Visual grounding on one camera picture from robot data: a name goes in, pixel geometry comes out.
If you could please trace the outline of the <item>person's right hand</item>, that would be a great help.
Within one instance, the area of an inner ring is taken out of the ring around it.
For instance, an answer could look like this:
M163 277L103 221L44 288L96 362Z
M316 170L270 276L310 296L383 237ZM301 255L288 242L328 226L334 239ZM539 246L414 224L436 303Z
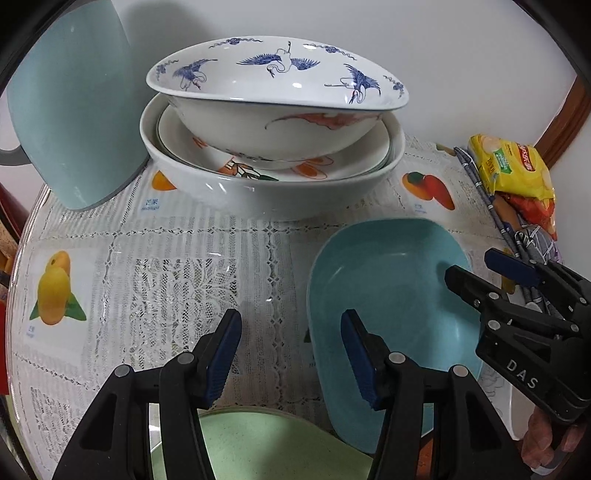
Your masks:
M585 431L585 426L572 426L563 436L560 446L554 449L550 418L542 409L535 407L522 442L522 460L532 469L547 467L554 460L557 451L575 451Z

